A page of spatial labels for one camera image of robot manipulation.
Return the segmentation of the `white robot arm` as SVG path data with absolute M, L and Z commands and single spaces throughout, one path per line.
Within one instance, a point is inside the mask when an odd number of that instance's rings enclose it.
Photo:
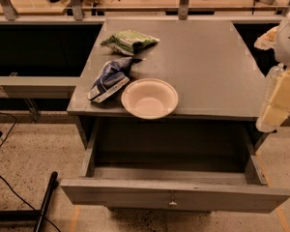
M 263 50 L 272 48 L 278 61 L 266 75 L 264 101 L 256 121 L 259 131 L 272 132 L 290 113 L 290 12 L 278 26 L 259 37 L 254 46 Z

